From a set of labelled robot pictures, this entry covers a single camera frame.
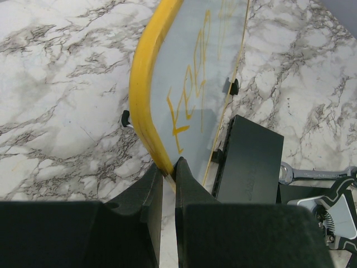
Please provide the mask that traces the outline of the yellow framed whiteboard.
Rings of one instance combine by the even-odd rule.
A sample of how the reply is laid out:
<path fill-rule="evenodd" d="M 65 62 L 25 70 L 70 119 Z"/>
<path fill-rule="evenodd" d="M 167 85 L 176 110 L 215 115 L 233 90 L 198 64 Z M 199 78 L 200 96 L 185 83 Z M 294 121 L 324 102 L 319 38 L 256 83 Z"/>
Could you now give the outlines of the yellow framed whiteboard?
<path fill-rule="evenodd" d="M 160 1 L 134 53 L 130 126 L 175 188 L 179 158 L 205 184 L 247 26 L 248 1 Z"/>

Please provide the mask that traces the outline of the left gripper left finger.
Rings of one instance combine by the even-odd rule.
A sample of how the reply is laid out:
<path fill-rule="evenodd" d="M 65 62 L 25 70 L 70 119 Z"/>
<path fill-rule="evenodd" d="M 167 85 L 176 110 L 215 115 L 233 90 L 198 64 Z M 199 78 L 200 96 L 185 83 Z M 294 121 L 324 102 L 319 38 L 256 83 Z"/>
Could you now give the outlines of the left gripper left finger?
<path fill-rule="evenodd" d="M 104 203 L 1 203 L 2 267 L 158 267 L 163 178 L 157 166 Z"/>

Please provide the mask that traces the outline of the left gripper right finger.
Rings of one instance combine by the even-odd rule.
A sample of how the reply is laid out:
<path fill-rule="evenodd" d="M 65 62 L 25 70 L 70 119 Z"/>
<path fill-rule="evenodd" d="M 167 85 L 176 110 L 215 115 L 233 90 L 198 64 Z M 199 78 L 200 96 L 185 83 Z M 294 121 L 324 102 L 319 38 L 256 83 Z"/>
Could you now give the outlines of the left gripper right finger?
<path fill-rule="evenodd" d="M 176 166 L 179 267 L 333 267 L 312 213 L 281 204 L 223 204 Z"/>

